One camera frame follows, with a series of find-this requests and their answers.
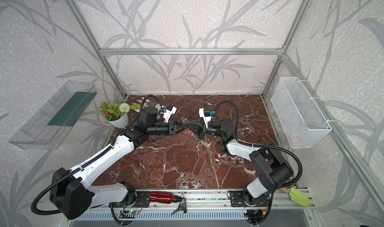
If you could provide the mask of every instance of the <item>wallpaper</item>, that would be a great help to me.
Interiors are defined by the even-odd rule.
[[[314,0],[288,54],[384,184],[384,0]]]
[[[279,71],[268,89],[265,100],[276,124],[276,132],[284,148],[293,151],[303,165],[303,175],[298,184],[308,188],[312,200],[325,227],[369,227],[384,226],[384,216],[354,173],[332,136],[328,134],[312,148],[295,149],[281,127],[278,116],[270,101],[280,77],[291,77],[290,71],[281,64]],[[297,164],[288,158],[297,172]]]
[[[302,0],[76,1],[102,48],[279,48]],[[276,56],[108,59],[128,93],[239,94],[261,93]]]
[[[69,168],[101,148],[110,128],[97,108],[122,96],[63,1],[0,0],[0,226],[54,226],[58,215],[31,213],[31,201]],[[10,137],[67,81],[98,92],[56,150],[21,149]],[[39,208],[53,210],[48,196]]]

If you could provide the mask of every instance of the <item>gray floor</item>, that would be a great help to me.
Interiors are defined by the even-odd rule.
[[[118,227],[112,221],[76,221],[73,220],[70,227]],[[249,227],[245,220],[138,220],[133,221],[129,227]],[[275,209],[272,210],[268,218],[259,226],[273,227],[309,227],[302,209]]]

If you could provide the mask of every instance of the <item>white flower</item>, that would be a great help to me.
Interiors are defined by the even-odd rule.
[[[127,103],[122,103],[119,107],[119,110],[123,113],[129,112],[129,105]]]

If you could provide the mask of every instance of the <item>potted plant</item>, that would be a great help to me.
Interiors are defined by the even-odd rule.
[[[131,109],[136,109],[137,104],[128,105],[127,103],[111,105],[110,103],[103,102],[99,109],[104,115],[105,120],[117,128],[124,128],[128,125],[128,112]]]

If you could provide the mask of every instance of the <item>wooden trowel handle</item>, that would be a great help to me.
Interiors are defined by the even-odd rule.
[[[285,187],[284,188],[280,188],[280,190],[283,191],[286,194],[289,194],[289,189],[287,189]]]

